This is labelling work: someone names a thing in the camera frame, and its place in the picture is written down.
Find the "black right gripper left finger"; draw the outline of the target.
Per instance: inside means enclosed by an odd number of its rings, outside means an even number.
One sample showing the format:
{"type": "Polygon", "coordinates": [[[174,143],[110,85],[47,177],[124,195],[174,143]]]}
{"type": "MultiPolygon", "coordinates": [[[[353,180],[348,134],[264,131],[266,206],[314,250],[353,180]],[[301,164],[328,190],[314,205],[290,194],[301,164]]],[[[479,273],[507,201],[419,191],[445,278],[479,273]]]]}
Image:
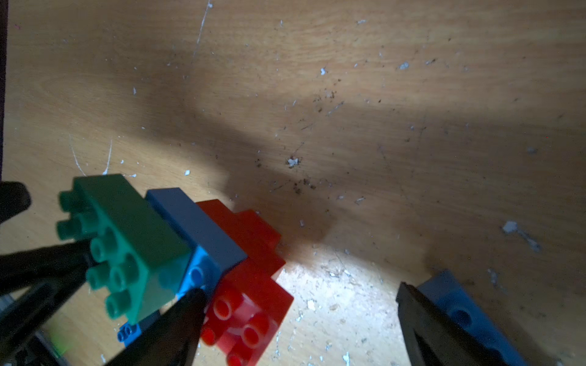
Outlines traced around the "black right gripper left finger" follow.
{"type": "Polygon", "coordinates": [[[108,364],[192,365],[206,305],[204,291],[192,289],[108,364]]]}

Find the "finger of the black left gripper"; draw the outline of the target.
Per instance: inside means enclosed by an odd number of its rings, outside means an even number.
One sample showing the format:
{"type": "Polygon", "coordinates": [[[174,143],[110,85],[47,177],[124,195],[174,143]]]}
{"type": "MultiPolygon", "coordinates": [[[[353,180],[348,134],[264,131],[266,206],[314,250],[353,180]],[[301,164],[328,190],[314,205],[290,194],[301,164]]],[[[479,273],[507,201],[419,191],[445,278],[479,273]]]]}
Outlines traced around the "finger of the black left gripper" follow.
{"type": "Polygon", "coordinates": [[[0,221],[2,224],[29,209],[31,204],[31,195],[23,183],[1,182],[0,221]]]}
{"type": "Polygon", "coordinates": [[[26,292],[1,311],[1,360],[24,346],[86,282],[96,265],[88,239],[1,256],[1,296],[26,292]]]}

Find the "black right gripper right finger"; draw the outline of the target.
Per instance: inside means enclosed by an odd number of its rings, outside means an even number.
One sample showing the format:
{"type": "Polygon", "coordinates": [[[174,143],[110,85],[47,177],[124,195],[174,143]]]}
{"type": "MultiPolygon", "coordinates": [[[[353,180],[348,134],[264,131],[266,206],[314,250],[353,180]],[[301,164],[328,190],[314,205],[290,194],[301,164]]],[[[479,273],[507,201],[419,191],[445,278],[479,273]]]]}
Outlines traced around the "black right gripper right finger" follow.
{"type": "Polygon", "coordinates": [[[503,365],[413,285],[400,284],[398,319],[412,365],[503,365]]]}

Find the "light blue lego brick small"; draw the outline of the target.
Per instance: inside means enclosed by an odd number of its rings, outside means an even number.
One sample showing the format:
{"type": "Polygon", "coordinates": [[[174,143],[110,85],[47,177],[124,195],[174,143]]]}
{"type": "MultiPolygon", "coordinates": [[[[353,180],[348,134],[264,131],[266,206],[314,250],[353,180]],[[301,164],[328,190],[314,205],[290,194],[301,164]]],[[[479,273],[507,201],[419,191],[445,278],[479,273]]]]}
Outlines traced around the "light blue lego brick small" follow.
{"type": "Polygon", "coordinates": [[[450,271],[441,271],[419,285],[418,291],[506,365],[527,365],[517,349],[474,302],[450,271]]]}

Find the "red lego brick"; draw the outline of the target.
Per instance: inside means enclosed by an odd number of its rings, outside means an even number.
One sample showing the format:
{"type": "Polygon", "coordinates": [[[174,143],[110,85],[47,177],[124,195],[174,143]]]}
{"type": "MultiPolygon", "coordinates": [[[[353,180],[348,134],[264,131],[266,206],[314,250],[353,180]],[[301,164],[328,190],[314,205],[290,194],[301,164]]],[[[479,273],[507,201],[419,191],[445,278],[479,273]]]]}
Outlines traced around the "red lego brick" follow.
{"type": "Polygon", "coordinates": [[[276,282],[285,266],[276,253],[282,236],[254,210],[234,213],[218,200],[199,207],[247,255],[218,282],[200,339],[221,349],[228,365],[255,365],[294,300],[276,282]]]}

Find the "green long lego brick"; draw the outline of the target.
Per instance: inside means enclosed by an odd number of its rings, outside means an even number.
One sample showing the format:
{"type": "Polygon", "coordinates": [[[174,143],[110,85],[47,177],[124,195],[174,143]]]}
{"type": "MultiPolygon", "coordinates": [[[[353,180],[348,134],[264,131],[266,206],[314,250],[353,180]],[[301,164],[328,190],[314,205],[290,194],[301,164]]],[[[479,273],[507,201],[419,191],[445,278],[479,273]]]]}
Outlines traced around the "green long lego brick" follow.
{"type": "Polygon", "coordinates": [[[111,319],[139,323],[175,297],[192,250],[123,175],[77,177],[59,203],[69,217],[56,233],[90,241],[97,264],[85,278],[108,289],[111,319]]]}

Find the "light blue long lego brick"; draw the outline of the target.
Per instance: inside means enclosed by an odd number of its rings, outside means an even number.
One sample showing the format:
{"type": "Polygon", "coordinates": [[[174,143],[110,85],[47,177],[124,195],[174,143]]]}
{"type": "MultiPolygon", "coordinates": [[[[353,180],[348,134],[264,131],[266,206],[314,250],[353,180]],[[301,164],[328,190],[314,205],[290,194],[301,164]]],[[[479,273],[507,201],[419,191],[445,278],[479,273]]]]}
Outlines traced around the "light blue long lego brick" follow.
{"type": "Polygon", "coordinates": [[[149,190],[146,200],[192,249],[177,297],[201,288],[210,300],[223,275],[247,254],[180,188],[149,190]]]}

